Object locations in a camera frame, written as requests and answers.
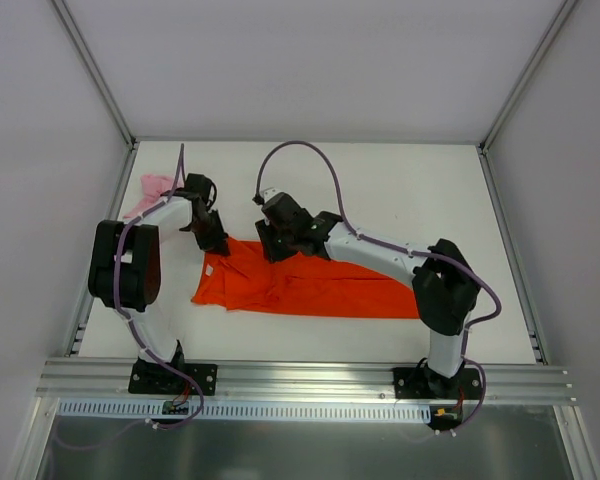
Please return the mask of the orange t shirt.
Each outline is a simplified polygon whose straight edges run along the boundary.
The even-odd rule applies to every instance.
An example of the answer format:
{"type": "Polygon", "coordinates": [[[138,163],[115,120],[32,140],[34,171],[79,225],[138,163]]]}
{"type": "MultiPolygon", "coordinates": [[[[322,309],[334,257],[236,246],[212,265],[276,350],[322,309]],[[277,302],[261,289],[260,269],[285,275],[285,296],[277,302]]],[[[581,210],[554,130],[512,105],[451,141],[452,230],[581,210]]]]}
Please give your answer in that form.
{"type": "Polygon", "coordinates": [[[419,318],[413,292],[361,266],[295,255],[268,262],[257,241],[231,238],[230,254],[204,255],[191,302],[227,311],[334,318],[419,318]]]}

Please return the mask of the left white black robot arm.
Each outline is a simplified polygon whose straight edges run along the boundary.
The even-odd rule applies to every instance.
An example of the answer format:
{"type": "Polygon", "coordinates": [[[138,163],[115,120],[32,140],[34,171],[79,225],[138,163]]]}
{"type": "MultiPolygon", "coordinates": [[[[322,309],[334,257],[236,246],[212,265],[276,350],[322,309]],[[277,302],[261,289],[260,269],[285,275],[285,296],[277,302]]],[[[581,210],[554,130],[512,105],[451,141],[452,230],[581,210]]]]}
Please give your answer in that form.
{"type": "Polygon", "coordinates": [[[188,232],[205,254],[230,254],[229,236],[213,208],[215,183],[189,174],[184,185],[161,194],[150,207],[128,221],[103,220],[95,232],[88,275],[92,297],[124,321],[136,345],[128,390],[132,394],[193,393],[194,368],[181,342],[155,305],[161,288],[161,244],[188,232]]]}

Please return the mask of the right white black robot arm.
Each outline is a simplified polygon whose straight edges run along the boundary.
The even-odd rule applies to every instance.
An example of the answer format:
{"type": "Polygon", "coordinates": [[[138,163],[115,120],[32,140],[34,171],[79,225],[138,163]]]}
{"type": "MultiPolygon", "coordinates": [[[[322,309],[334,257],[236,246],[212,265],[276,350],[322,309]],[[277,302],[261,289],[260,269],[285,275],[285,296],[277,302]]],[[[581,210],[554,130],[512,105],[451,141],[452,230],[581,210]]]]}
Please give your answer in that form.
{"type": "Polygon", "coordinates": [[[416,252],[406,244],[371,237],[342,213],[322,211],[313,216],[276,188],[257,193],[253,201],[264,216],[256,230],[270,262],[301,253],[363,267],[407,287],[418,318],[430,331],[421,388],[433,398],[448,398],[460,389],[464,327],[481,287],[454,243],[441,239],[416,252]]]}

